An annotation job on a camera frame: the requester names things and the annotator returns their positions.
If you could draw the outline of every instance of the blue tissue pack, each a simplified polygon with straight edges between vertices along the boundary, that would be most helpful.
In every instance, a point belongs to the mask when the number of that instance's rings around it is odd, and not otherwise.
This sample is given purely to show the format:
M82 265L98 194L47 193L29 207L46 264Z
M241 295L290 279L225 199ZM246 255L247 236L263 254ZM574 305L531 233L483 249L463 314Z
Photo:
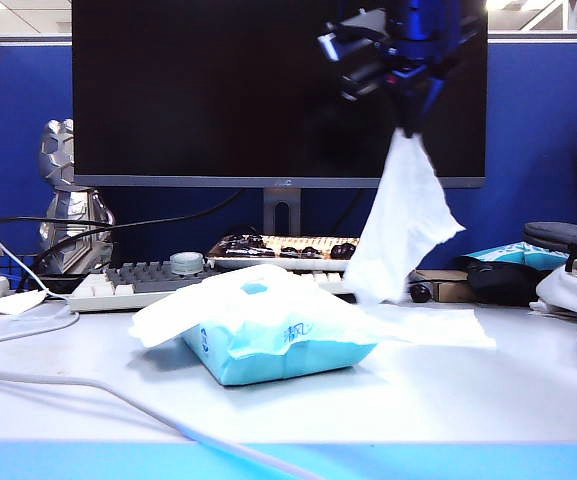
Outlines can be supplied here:
M145 346L180 335L222 385L348 367L379 339L357 306L274 265L185 287L137 312L133 322L131 333Z
M568 254L518 242L469 253L464 257L476 258L482 262L520 263L537 270L554 270L566 263Z

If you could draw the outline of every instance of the black monitor screen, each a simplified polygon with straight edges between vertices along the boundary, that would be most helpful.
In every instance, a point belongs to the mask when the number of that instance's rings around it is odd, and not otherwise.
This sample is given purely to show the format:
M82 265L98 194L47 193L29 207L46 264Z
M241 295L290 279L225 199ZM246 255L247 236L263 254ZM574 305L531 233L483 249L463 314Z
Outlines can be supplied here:
M78 183L376 185L398 112L382 90L342 97L317 39L383 1L73 3ZM484 177L486 52L484 27L425 122L449 185Z

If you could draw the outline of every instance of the cardboard box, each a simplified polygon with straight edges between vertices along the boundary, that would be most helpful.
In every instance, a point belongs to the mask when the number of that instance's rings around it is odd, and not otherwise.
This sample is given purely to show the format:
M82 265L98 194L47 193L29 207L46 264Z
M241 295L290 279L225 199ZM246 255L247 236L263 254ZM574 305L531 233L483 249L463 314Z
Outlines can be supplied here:
M469 303L477 301L477 296L466 281L468 277L466 272L460 270L416 270L416 272L432 285L432 298L436 302Z

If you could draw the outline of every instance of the blue cubicle wall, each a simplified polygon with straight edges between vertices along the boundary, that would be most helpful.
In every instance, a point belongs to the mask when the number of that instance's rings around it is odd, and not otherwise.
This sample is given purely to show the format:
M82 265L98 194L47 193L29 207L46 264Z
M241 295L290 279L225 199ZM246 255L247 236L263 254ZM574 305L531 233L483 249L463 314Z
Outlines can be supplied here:
M0 216L45 212L51 192L38 175L39 136L48 120L72 115L71 94L69 47L0 45ZM437 247L424 260L426 268L518 241L527 221L577 223L577 43L492 43L488 95L486 184L447 191L467 231ZM99 114L112 116L103 105ZM124 223L202 210L233 191L116 187L102 194ZM304 190L303 233L329 234L354 193ZM374 191L364 195L340 234L361 233L373 196ZM231 227L260 228L261 198L260 190L251 189L216 214L120 233L118 250L124 260L206 251ZM35 232L24 225L2 228L0 235L27 253L36 250Z

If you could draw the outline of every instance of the white desk surface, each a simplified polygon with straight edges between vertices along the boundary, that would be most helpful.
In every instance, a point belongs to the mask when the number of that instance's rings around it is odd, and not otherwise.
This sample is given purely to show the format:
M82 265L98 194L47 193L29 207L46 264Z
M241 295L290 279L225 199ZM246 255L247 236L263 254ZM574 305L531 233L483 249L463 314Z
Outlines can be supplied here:
M0 343L0 370L102 380L240 442L577 442L577 323L524 308L475 312L495 350L385 342L354 368L244 387L220 386L183 344L145 350L127 333L129 313L83 314ZM46 325L0 317L0 335ZM0 440L27 439L179 436L105 392L0 382Z

